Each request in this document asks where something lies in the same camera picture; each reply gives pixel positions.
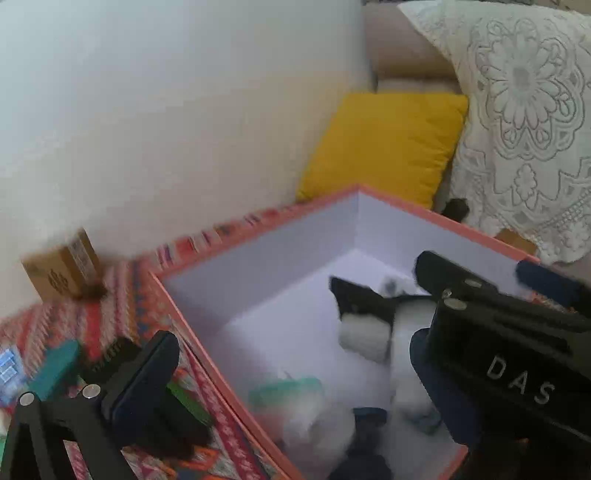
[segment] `plush toy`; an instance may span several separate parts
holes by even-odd
[[[385,297],[369,287],[331,277],[330,291],[339,306],[340,345],[368,360],[391,363],[392,408],[421,432],[432,434],[441,417],[410,361],[410,340],[429,327],[436,304],[430,296],[409,294],[412,282],[386,281]]]

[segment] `colorful patterned rug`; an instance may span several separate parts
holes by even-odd
[[[100,302],[64,300],[35,305],[0,324],[0,345],[17,345],[26,373],[34,375],[43,364],[46,349],[66,339],[77,339],[89,358],[97,359],[117,336],[124,335],[145,344],[160,329],[172,331],[181,347],[176,381],[192,392],[215,418],[213,439],[207,448],[196,449],[190,462],[168,463],[133,448],[124,449],[138,479],[205,476],[207,480],[283,480],[285,475],[251,442],[249,433],[241,428],[186,341],[176,332],[177,313],[161,297],[150,273],[185,261],[197,252],[239,235],[244,229],[275,218],[280,212],[265,210],[251,214],[163,245],[135,261],[122,262],[106,272],[108,294]],[[69,443],[67,448],[77,478],[89,480],[77,445]]]

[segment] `silver bolt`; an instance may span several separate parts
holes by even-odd
[[[91,383],[82,389],[82,395],[86,398],[95,398],[100,393],[100,387],[97,384]]]
[[[35,395],[31,392],[23,393],[21,399],[18,401],[23,407],[28,407],[35,401]]]
[[[453,310],[466,310],[468,307],[465,301],[458,299],[445,299],[443,300],[443,303]]]
[[[469,287],[482,288],[482,283],[480,283],[478,280],[474,280],[472,278],[465,279],[464,283],[466,285],[468,285]]]

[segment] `black clamp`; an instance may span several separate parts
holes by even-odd
[[[176,337],[159,331],[105,384],[89,384],[74,398],[21,395],[0,480],[75,480],[64,440],[78,443],[94,480],[136,480],[121,453],[131,444],[192,453],[203,435],[191,435],[194,426],[200,432],[196,420],[167,389],[179,352]]]

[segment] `cardboard box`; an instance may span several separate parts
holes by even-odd
[[[22,266],[43,301],[84,297],[100,283],[103,274],[82,229],[61,246],[24,259]]]
[[[525,238],[521,237],[513,230],[509,230],[508,228],[503,228],[503,230],[501,230],[495,238],[507,245],[511,245],[512,247],[518,248],[519,250],[522,250],[530,255],[535,256],[538,251],[538,247],[535,245],[535,243],[526,240]]]

